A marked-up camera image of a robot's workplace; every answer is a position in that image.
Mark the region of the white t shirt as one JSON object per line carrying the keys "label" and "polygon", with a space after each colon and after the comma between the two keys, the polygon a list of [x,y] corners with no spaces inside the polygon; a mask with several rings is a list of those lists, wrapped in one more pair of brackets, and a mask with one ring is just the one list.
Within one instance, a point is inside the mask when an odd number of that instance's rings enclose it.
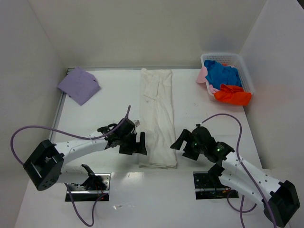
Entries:
{"label": "white t shirt", "polygon": [[177,168],[171,145],[176,140],[172,103],[172,71],[141,69],[140,130],[145,132],[147,155],[139,156],[140,168]]}

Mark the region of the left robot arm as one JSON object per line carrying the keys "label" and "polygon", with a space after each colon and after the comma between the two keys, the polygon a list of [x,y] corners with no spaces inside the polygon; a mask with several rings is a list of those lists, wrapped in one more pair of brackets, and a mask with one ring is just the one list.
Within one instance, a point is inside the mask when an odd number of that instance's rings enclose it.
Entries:
{"label": "left robot arm", "polygon": [[67,164],[116,146],[120,154],[147,155],[145,133],[135,131],[138,125],[138,121],[124,118],[118,124],[100,127],[82,139],[61,143],[44,140],[25,161],[23,168],[38,191],[49,189],[56,183],[75,184],[84,190],[105,190],[102,177],[96,175],[87,164],[70,169]]}

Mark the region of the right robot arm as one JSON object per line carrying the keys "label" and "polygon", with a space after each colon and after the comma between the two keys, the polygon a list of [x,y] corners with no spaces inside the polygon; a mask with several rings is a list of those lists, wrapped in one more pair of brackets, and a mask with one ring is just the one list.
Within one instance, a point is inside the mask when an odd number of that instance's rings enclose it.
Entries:
{"label": "right robot arm", "polygon": [[183,143],[186,144],[184,157],[196,161],[199,155],[204,155],[214,163],[209,174],[263,208],[265,216],[278,227],[285,227],[300,208],[292,182],[281,182],[264,173],[237,155],[228,144],[217,142],[207,128],[197,125],[192,132],[184,129],[171,148],[180,150]]}

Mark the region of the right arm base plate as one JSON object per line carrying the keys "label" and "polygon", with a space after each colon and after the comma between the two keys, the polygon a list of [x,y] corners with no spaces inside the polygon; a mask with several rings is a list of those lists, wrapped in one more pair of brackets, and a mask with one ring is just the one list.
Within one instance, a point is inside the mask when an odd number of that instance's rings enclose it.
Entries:
{"label": "right arm base plate", "polygon": [[239,198],[238,192],[220,183],[219,179],[212,177],[208,172],[194,172],[194,187],[196,200]]}

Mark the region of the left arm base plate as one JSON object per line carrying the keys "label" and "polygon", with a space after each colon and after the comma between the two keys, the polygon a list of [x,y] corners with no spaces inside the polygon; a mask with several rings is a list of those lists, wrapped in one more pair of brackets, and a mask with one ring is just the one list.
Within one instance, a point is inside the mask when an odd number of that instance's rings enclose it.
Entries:
{"label": "left arm base plate", "polygon": [[88,186],[76,183],[68,184],[74,202],[93,202],[101,197],[100,201],[109,200],[111,174],[96,174],[97,180]]}

